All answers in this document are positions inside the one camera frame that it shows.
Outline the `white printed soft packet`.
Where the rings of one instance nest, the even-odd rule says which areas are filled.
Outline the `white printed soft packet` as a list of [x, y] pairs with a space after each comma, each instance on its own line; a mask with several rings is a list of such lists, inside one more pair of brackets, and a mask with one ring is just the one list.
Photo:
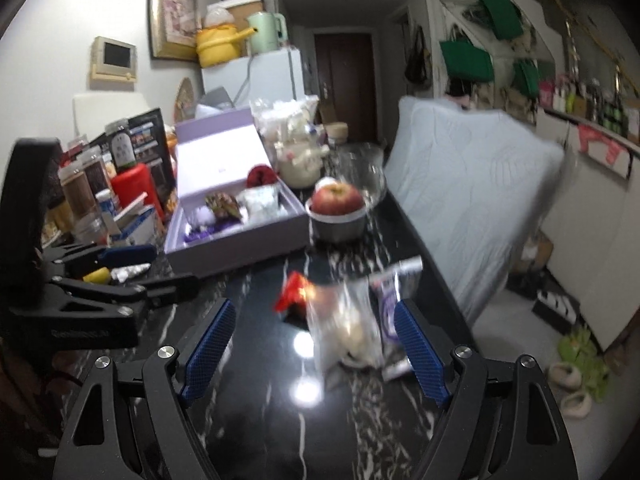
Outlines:
[[236, 200], [243, 211], [243, 219], [247, 223], [256, 223], [285, 216], [288, 211], [280, 202], [280, 193], [279, 183], [242, 191]]

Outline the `red apple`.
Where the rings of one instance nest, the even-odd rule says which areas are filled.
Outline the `red apple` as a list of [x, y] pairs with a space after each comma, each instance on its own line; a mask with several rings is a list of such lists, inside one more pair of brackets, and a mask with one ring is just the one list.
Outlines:
[[322, 216], [344, 216], [364, 207], [358, 188], [345, 182], [334, 182], [318, 188], [311, 196], [310, 209]]

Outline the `purple tassel sachet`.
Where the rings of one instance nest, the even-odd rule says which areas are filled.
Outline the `purple tassel sachet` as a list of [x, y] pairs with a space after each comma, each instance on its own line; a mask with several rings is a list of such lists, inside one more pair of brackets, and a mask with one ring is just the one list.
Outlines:
[[205, 240], [207, 237], [236, 226], [238, 223], [237, 218], [231, 216], [217, 218], [216, 214], [207, 206], [199, 206], [186, 215], [186, 230], [183, 234], [183, 241], [190, 244], [198, 240]]

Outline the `dark red knitted scrunchie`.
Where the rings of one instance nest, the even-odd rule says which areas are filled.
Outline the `dark red knitted scrunchie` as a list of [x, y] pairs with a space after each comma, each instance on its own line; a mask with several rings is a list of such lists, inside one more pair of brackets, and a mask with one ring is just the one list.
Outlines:
[[264, 185], [273, 185], [279, 182], [277, 173], [268, 165], [253, 167], [246, 177], [247, 188], [259, 188]]

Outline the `gold framed picture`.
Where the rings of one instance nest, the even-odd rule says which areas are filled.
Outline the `gold framed picture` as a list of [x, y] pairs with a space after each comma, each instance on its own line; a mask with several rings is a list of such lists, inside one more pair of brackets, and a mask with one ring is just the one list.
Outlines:
[[151, 58], [195, 62], [198, 0], [148, 0]]

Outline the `light blue leaf pillow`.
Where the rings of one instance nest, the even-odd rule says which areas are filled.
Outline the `light blue leaf pillow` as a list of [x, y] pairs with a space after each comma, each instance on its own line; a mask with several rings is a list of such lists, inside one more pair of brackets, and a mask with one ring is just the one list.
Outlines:
[[501, 110], [414, 96], [398, 110], [388, 192], [474, 324], [550, 208], [564, 151]]

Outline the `yellow enamel pot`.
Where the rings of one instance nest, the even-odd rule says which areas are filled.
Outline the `yellow enamel pot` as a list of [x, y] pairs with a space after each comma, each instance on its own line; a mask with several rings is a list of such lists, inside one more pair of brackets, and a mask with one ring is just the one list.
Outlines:
[[235, 24], [221, 24], [201, 29], [195, 36], [196, 54], [201, 68], [236, 60], [242, 43], [257, 32], [255, 27], [239, 30]]

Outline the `lavender gift box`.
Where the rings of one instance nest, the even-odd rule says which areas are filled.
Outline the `lavender gift box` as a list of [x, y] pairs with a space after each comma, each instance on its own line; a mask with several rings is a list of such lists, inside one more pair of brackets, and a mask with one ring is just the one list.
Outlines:
[[236, 198], [247, 189], [250, 170], [270, 162], [247, 108], [180, 122], [176, 135], [178, 204], [164, 245], [172, 270], [204, 278], [308, 245], [305, 207], [282, 181], [278, 183], [280, 202], [288, 211], [285, 216], [247, 223], [241, 210], [242, 220], [236, 226], [186, 244], [186, 215], [206, 206], [206, 195], [224, 192]]

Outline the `clear glass mug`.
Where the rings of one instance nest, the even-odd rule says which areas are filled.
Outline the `clear glass mug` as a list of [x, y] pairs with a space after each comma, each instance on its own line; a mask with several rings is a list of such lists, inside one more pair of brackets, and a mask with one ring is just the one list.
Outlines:
[[370, 209], [378, 206], [386, 194], [384, 151], [376, 144], [351, 143], [337, 150], [337, 173], [352, 184]]

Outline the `white cabinet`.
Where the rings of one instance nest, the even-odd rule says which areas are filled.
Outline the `white cabinet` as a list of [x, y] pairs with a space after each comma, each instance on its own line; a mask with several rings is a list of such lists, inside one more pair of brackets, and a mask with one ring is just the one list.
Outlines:
[[561, 186], [542, 224], [554, 245], [548, 268], [606, 350], [639, 309], [639, 148], [545, 108], [537, 112], [536, 135], [565, 154]]

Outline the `grey metal bowl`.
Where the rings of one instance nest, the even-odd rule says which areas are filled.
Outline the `grey metal bowl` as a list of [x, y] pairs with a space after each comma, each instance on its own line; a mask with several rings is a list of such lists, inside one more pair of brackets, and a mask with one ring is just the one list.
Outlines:
[[351, 214], [324, 216], [311, 210], [311, 199], [305, 203], [310, 222], [310, 232], [314, 240], [331, 244], [351, 242], [363, 236], [367, 226], [368, 210], [363, 207]]

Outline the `red candy packet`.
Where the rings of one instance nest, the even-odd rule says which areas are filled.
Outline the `red candy packet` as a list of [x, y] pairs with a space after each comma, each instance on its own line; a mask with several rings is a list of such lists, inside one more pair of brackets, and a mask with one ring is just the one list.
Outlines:
[[306, 318], [307, 307], [314, 299], [317, 286], [308, 280], [305, 275], [295, 271], [288, 274], [288, 278], [280, 292], [273, 311], [277, 313], [291, 313], [300, 318]]

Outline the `clear bag with bun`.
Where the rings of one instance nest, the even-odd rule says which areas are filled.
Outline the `clear bag with bun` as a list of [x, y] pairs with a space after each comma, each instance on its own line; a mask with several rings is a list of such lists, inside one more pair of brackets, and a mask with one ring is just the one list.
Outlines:
[[314, 342], [314, 365], [321, 374], [338, 364], [356, 368], [383, 365], [381, 333], [364, 278], [311, 286], [306, 321]]

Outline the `beige ceramic cup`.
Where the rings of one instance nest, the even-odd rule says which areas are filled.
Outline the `beige ceramic cup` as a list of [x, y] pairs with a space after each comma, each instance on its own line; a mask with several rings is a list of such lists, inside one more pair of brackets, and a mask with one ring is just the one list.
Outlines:
[[329, 122], [326, 127], [326, 138], [331, 146], [343, 145], [348, 141], [348, 125], [346, 122]]

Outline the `cream rabbit teapot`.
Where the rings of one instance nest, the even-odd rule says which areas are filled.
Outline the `cream rabbit teapot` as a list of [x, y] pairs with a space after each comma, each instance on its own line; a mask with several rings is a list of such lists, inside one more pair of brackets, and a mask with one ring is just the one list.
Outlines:
[[329, 155], [327, 145], [314, 142], [283, 144], [277, 148], [280, 179], [296, 190], [312, 188], [321, 178], [323, 159]]

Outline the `blue white carton box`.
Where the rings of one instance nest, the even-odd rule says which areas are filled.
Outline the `blue white carton box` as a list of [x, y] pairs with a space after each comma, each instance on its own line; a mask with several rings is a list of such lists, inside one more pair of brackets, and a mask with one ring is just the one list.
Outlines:
[[112, 246], [139, 246], [154, 244], [158, 235], [158, 217], [153, 206], [145, 206], [119, 234], [110, 236]]

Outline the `beige wall intercom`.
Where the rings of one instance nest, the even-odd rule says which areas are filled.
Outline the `beige wall intercom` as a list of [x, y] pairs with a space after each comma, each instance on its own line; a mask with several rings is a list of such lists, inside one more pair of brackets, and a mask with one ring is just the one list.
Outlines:
[[90, 79], [114, 82], [137, 81], [137, 47], [97, 36], [93, 40]]

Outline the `red plastic container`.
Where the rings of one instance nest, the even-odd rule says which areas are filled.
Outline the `red plastic container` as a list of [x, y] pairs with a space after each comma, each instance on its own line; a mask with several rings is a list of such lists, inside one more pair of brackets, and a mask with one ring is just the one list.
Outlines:
[[122, 208], [129, 206], [142, 193], [146, 194], [145, 205], [153, 205], [158, 218], [163, 220], [165, 214], [158, 199], [155, 184], [148, 166], [138, 162], [136, 166], [127, 169], [111, 180], [112, 188]]

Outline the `yellow lemon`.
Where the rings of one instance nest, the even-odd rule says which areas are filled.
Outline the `yellow lemon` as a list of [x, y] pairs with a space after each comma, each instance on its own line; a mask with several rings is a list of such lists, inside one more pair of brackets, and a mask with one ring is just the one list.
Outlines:
[[111, 283], [112, 274], [110, 270], [108, 270], [105, 266], [102, 266], [102, 268], [99, 268], [98, 270], [95, 270], [89, 274], [86, 274], [82, 278], [82, 280], [85, 283], [90, 283], [90, 284], [108, 285]]

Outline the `green tote bag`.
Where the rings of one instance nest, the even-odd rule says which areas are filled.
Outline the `green tote bag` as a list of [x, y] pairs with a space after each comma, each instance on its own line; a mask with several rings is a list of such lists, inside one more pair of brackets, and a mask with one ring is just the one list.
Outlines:
[[449, 77], [486, 84], [495, 80], [490, 54], [464, 41], [442, 41], [442, 57]]

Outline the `brown powder spice jar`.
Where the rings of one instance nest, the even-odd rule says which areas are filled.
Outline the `brown powder spice jar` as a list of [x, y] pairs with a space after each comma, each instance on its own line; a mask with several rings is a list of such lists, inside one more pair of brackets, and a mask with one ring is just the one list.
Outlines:
[[58, 170], [58, 180], [75, 220], [85, 218], [88, 214], [95, 214], [99, 210], [80, 162], [70, 162], [61, 167]]

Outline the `mint green electric kettle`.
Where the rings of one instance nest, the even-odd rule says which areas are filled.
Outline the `mint green electric kettle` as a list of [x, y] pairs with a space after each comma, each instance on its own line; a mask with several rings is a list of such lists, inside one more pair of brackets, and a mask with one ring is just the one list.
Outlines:
[[288, 25], [283, 14], [256, 12], [246, 20], [255, 29], [248, 40], [253, 54], [277, 51], [288, 44]]

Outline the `white mini fridge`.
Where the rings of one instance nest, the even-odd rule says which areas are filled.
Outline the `white mini fridge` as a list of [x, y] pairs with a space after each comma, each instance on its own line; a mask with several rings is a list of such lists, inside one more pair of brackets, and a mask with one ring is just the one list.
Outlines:
[[256, 100], [299, 100], [306, 94], [302, 56], [295, 48], [203, 68], [202, 79], [206, 93], [223, 88], [235, 107], [247, 107]]

